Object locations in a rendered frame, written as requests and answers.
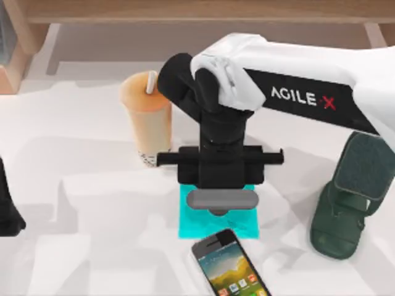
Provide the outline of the pale grey rounded box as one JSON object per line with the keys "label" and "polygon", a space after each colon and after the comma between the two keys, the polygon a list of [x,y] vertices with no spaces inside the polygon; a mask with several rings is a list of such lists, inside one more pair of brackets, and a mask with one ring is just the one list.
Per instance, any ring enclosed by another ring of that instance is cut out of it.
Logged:
{"label": "pale grey rounded box", "polygon": [[195,210],[208,210],[222,216],[230,210],[252,210],[259,203],[254,190],[194,189],[186,196],[187,205]]}

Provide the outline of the teal square mat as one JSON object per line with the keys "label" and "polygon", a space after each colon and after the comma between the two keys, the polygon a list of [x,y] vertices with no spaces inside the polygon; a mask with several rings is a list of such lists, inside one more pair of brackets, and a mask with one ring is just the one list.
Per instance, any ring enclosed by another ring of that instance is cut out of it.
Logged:
{"label": "teal square mat", "polygon": [[232,229],[242,239],[260,237],[256,208],[230,210],[223,216],[213,215],[208,210],[195,210],[187,204],[187,194],[195,188],[193,185],[180,185],[179,238],[202,239],[225,228]]}

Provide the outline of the orange milk tea cup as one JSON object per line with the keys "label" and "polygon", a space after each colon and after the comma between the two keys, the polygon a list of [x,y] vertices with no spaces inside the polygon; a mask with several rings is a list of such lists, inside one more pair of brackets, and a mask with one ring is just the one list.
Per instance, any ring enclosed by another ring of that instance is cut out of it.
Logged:
{"label": "orange milk tea cup", "polygon": [[154,92],[146,94],[147,77],[148,71],[128,77],[121,84],[120,100],[131,120],[140,159],[156,167],[157,154],[172,149],[172,103],[159,92],[157,81]]}

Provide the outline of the black smartphone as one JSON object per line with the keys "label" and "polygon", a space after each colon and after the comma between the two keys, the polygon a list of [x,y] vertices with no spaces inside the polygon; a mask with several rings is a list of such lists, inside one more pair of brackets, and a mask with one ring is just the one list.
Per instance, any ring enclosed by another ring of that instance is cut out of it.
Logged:
{"label": "black smartphone", "polygon": [[232,229],[195,242],[192,253],[213,296],[274,296]]}

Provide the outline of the pale drinking straw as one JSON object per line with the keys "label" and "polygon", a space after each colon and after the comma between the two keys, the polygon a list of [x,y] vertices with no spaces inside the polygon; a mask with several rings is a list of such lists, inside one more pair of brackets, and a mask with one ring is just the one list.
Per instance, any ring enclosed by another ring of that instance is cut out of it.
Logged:
{"label": "pale drinking straw", "polygon": [[156,88],[157,72],[154,70],[148,71],[146,82],[146,94],[152,94]]}

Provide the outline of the dark green sandal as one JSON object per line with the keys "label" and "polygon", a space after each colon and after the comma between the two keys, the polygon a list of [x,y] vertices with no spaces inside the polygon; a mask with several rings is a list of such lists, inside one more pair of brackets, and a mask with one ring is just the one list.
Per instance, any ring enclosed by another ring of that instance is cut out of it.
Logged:
{"label": "dark green sandal", "polygon": [[365,219],[379,209],[394,178],[395,152],[385,140],[353,132],[318,198],[310,225],[313,248],[337,260],[351,257]]}

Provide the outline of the wooden cabinet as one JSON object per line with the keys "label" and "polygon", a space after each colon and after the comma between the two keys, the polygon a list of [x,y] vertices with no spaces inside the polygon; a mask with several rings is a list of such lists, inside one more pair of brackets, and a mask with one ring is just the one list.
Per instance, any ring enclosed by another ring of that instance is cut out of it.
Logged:
{"label": "wooden cabinet", "polygon": [[395,45],[395,0],[0,0],[24,62],[43,47],[52,24],[288,22],[375,23]]}

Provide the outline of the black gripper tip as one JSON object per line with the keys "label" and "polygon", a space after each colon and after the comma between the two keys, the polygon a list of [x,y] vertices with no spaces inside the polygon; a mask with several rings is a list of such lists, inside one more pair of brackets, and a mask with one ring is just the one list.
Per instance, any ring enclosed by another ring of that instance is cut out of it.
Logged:
{"label": "black gripper tip", "polygon": [[0,157],[0,237],[15,237],[26,228],[26,222],[15,206]]}

